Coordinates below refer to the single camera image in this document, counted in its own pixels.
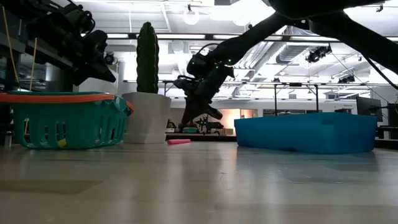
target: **white planter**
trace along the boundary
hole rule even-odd
[[[132,103],[134,113],[127,121],[125,143],[164,143],[172,100],[153,93],[126,93],[122,97]]]

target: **plastic laundry basket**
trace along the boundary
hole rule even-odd
[[[313,113],[236,119],[240,146],[319,154],[373,150],[377,118],[346,113]]]
[[[82,149],[116,144],[123,140],[126,118],[134,112],[123,98],[98,92],[11,91],[0,94],[0,102],[13,104],[16,140],[29,148]],[[29,135],[25,136],[28,120]]]

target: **pole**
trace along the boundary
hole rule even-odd
[[[277,105],[276,105],[276,94],[278,94],[277,92],[276,92],[276,84],[274,85],[274,93],[275,93],[275,116],[278,116],[278,112],[277,112]]]
[[[317,113],[319,113],[318,85],[315,85],[315,96],[317,98]]]

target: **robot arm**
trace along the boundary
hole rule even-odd
[[[368,61],[372,58],[397,73],[398,58],[393,55],[398,52],[398,45],[351,20],[343,11],[347,7],[363,6],[379,1],[269,0],[276,10],[273,15],[239,37],[220,43],[208,55],[195,54],[187,67],[187,72],[195,78],[180,76],[174,81],[174,85],[183,89],[187,96],[182,123],[203,113],[221,119],[222,114],[209,104],[226,77],[228,75],[233,77],[233,69],[230,66],[241,60],[251,47],[286,25],[339,39],[361,52]]]
[[[0,0],[0,4],[26,21],[30,39],[40,37],[72,62],[75,85],[88,77],[116,81],[103,58],[108,36],[100,30],[92,32],[95,21],[83,6],[70,1],[61,7],[51,0]]]

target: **cactus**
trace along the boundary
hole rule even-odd
[[[155,29],[150,22],[142,26],[137,42],[137,91],[157,94],[159,45]]]

